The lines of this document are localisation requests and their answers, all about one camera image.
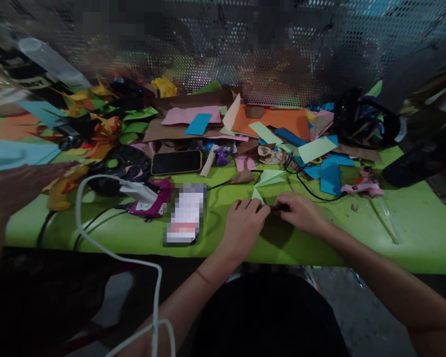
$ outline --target purple object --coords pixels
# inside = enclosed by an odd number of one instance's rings
[[[228,160],[226,156],[229,154],[229,150],[223,147],[219,147],[216,150],[213,150],[215,154],[218,154],[217,166],[225,166],[228,165],[231,160]]]

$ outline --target blue paper strip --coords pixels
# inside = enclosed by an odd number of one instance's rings
[[[203,135],[211,118],[211,114],[197,114],[195,119],[190,123],[187,130],[185,131],[185,135]]]

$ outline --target pink glue gun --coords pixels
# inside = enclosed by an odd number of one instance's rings
[[[362,165],[360,167],[360,174],[362,176],[360,182],[357,182],[354,186],[346,184],[342,186],[340,190],[351,195],[360,192],[367,192],[370,197],[380,197],[385,195],[385,192],[380,188],[378,181],[375,178],[375,173],[370,166]]]

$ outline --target green table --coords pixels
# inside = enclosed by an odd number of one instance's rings
[[[382,152],[386,164],[401,155],[398,148]],[[67,161],[72,157],[60,155],[55,161]],[[257,164],[259,169],[278,169],[276,165]],[[375,165],[376,171],[383,165]],[[352,183],[359,177],[358,168],[341,167],[342,184]],[[198,174],[174,175],[174,182],[206,182],[212,187],[230,179],[236,173],[234,161],[223,168],[212,167],[207,178]],[[267,204],[273,204],[282,191],[293,190],[306,193],[294,175],[287,175],[287,182],[264,186],[259,189]],[[116,253],[158,254],[175,257],[206,257],[220,242],[225,227],[226,215],[236,199],[251,197],[253,183],[223,186],[208,192],[208,204],[203,231],[198,243],[188,248],[162,247],[163,222],[154,220],[145,223],[142,218],[123,211],[110,210],[90,227],[88,232],[101,244]],[[320,193],[319,180],[309,184],[321,197],[333,196]],[[435,196],[427,183],[421,182],[409,188],[395,189],[384,184],[384,200],[394,219],[400,235],[400,244],[392,242],[380,223],[368,200],[358,196],[347,196],[336,202],[321,202],[323,212],[337,225],[354,235],[364,244],[389,257],[405,269],[414,273],[446,274],[446,207]],[[6,244],[11,246],[35,247],[40,227],[47,214],[47,196],[41,195],[10,220],[6,233]],[[104,208],[121,200],[98,197],[89,191],[84,196],[83,222],[86,224]],[[380,203],[376,208],[385,219]],[[358,206],[358,213],[351,205]],[[71,250],[78,236],[74,221],[74,209],[56,214],[44,235],[44,247]],[[82,252],[96,252],[96,248],[83,241]],[[322,241],[295,231],[291,226],[275,218],[267,219],[261,238],[248,256],[249,262],[304,264],[321,266],[344,266],[342,258]]]

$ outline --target metal mesh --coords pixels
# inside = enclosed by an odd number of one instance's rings
[[[217,78],[249,103],[306,106],[446,39],[446,0],[3,0],[0,20],[91,81],[165,75],[190,93]]]

